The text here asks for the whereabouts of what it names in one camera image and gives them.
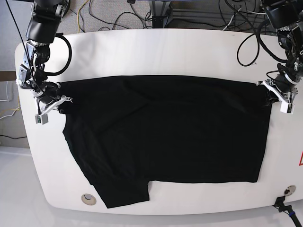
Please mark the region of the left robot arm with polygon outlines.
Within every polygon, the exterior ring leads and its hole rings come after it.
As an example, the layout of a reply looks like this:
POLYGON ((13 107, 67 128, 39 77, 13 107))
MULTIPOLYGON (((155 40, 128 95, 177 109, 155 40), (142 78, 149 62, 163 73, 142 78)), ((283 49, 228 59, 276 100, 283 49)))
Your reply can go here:
POLYGON ((303 2, 301 0, 262 0, 260 7, 267 19, 261 22, 254 31, 259 46, 278 62, 277 73, 273 79, 258 82, 274 93, 281 102, 280 111, 290 114, 294 108, 294 98, 297 94, 296 85, 303 79, 303 2), (279 46, 284 49, 286 59, 273 54, 261 39, 262 30, 271 25, 271 31, 278 38, 279 46))

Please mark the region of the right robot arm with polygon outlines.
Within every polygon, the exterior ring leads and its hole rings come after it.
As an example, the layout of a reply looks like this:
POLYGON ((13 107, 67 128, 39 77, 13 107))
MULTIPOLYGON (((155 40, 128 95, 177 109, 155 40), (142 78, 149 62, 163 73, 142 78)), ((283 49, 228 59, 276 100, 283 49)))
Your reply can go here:
POLYGON ((58 33, 61 19, 70 8, 68 0, 32 1, 31 19, 27 27, 27 41, 23 43, 24 56, 19 67, 16 83, 22 89, 30 89, 36 99, 37 121, 62 103, 72 101, 70 97, 58 94, 60 85, 49 82, 48 77, 59 76, 70 65, 72 49, 69 41, 58 33), (63 40, 68 47, 68 59, 65 66, 57 72, 46 72, 45 63, 50 59, 50 44, 55 38, 63 40))

